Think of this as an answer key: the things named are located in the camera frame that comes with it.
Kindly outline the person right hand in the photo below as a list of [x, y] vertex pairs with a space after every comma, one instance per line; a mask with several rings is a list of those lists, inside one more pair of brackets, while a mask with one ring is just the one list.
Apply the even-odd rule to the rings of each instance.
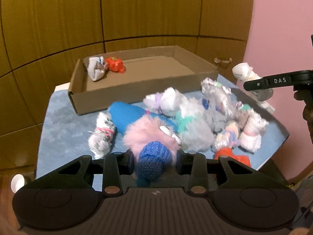
[[305, 107], [303, 109], [303, 119], [307, 122], [311, 141], [313, 141], [313, 119], [312, 119], [312, 91], [301, 90], [294, 94], [297, 101], [304, 101]]

